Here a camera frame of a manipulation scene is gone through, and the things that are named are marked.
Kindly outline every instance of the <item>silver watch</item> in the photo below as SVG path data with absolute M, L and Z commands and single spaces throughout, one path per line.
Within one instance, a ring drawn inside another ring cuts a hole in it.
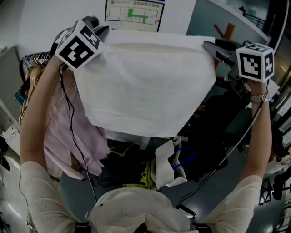
M 251 96 L 251 102 L 254 103 L 254 104 L 259 104 L 261 103 L 262 101 L 264 102 L 268 102 L 269 101 L 269 97 L 268 97 L 268 94 L 267 96 L 265 97 L 265 95 L 259 95 L 259 96 Z

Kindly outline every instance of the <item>white towel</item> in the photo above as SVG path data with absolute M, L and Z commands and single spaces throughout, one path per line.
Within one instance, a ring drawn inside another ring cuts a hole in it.
M 112 30 L 104 50 L 75 71 L 93 125 L 146 137 L 175 136 L 215 82 L 213 37 Z

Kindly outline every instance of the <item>green chart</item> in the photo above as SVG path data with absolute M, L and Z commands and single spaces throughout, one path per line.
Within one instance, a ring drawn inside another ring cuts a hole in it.
M 127 15 L 129 18 L 130 17 L 139 17 L 139 18 L 142 18 L 143 21 L 142 23 L 145 24 L 146 23 L 146 19 L 148 18 L 148 16 L 144 16 L 144 15 L 134 15 L 133 14 L 133 9 L 128 9 L 128 15 Z

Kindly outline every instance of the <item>lace sleeve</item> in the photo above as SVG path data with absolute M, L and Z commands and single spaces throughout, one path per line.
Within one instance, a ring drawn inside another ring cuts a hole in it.
M 28 209 L 38 232 L 65 233 L 70 224 L 79 221 L 40 164 L 25 162 L 21 165 L 20 174 L 20 189 L 28 202 Z
M 218 233 L 245 233 L 260 196 L 262 179 L 249 176 L 242 180 L 203 221 Z

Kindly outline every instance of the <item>person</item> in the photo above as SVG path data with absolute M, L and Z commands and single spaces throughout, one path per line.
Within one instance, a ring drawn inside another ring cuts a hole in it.
M 45 120 L 59 82 L 61 60 L 52 57 L 27 107 L 20 132 L 21 190 L 39 233 L 74 232 L 79 221 L 62 200 L 47 173 L 44 156 Z M 250 82 L 252 95 L 264 95 L 266 85 Z M 255 114 L 259 104 L 252 104 Z M 271 152 L 271 121 L 264 102 L 252 126 L 246 167 L 240 182 L 203 221 L 213 233 L 244 233 L 260 195 Z M 172 233 L 193 231 L 190 220 L 161 193 L 124 187 L 103 195 L 88 217 L 93 233 Z

